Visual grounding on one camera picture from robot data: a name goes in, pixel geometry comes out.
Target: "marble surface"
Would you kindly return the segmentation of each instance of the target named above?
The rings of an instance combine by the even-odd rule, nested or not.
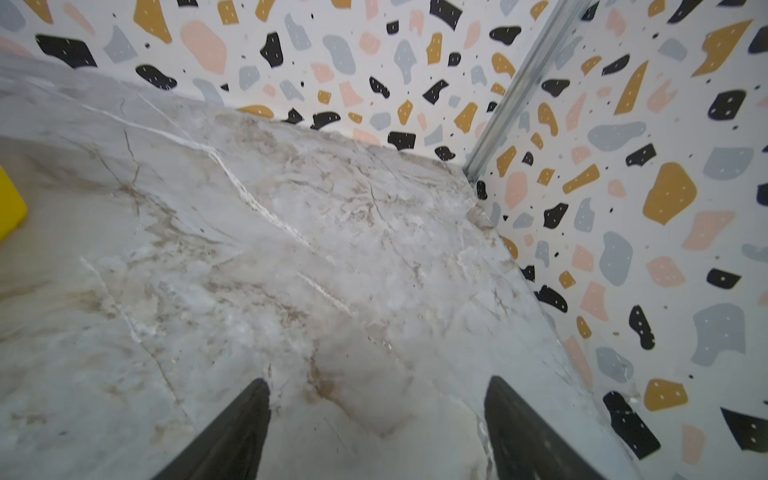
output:
[[[259,478],[492,478],[494,374],[637,477],[456,166],[0,65],[4,478],[149,478],[256,377]]]

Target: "yellow object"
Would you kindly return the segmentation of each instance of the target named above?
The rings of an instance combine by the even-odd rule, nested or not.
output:
[[[27,217],[27,206],[0,167],[0,240],[3,240]]]

